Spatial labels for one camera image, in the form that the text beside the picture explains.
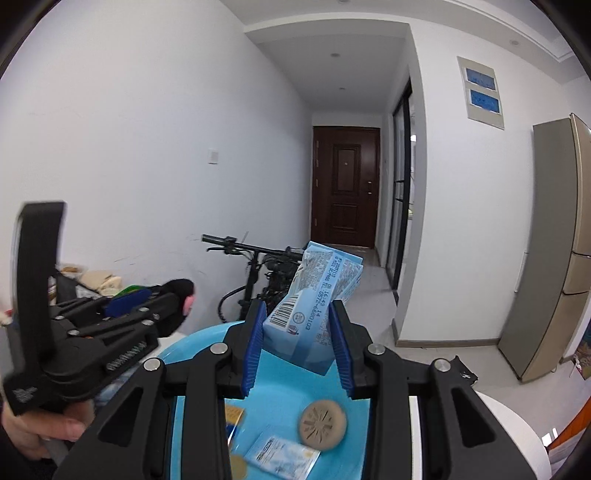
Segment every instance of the snack package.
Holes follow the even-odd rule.
[[[245,459],[285,480],[306,480],[319,455],[318,450],[280,438],[267,428],[248,450]]]
[[[244,408],[226,403],[226,435],[228,436],[228,445],[238,430],[238,424],[244,415]]]

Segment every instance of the refrigerator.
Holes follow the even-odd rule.
[[[498,348],[531,381],[560,362],[591,290],[591,131],[572,114],[534,126],[534,206]]]

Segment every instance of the human hand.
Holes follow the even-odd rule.
[[[12,444],[30,460],[50,458],[42,439],[75,442],[94,418],[94,408],[90,400],[68,405],[63,414],[31,410],[17,417],[8,403],[4,403],[2,407],[2,427]]]

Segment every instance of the black door frame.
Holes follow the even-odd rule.
[[[394,188],[392,196],[392,215],[390,220],[390,240],[388,244],[388,253],[386,259],[390,258],[390,250],[393,247],[392,244],[392,229],[394,228],[394,212],[396,211],[396,202],[402,203],[402,218],[400,219],[400,230],[398,233],[398,251],[396,252],[396,263],[394,264],[394,275],[390,275],[388,268],[386,267],[386,274],[388,275],[388,279],[390,281],[390,287],[392,288],[392,292],[394,293],[394,299],[396,299],[396,304],[398,304],[398,300],[400,298],[398,294],[398,283],[400,282],[400,274],[402,273],[402,261],[404,260],[404,247],[406,244],[406,236],[408,230],[408,209],[410,208],[410,187],[411,187],[411,141],[410,141],[410,106],[408,100],[410,96],[413,94],[413,88],[411,86],[410,80],[408,81],[404,92],[402,93],[402,97],[396,108],[394,109],[394,113],[392,114],[392,118],[394,119],[392,123],[392,129],[394,130],[394,151],[396,152],[396,114],[400,109],[402,109],[402,116],[404,118],[404,172],[402,179],[396,178],[397,173],[397,165],[394,164]],[[396,185],[398,183],[402,184],[402,198],[396,197]]]

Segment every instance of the barcode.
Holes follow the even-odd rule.
[[[291,312],[293,312],[299,297],[300,293],[298,292],[290,297],[286,302],[279,305],[277,310],[271,313],[269,321],[278,327],[287,328],[287,323],[290,321]]]

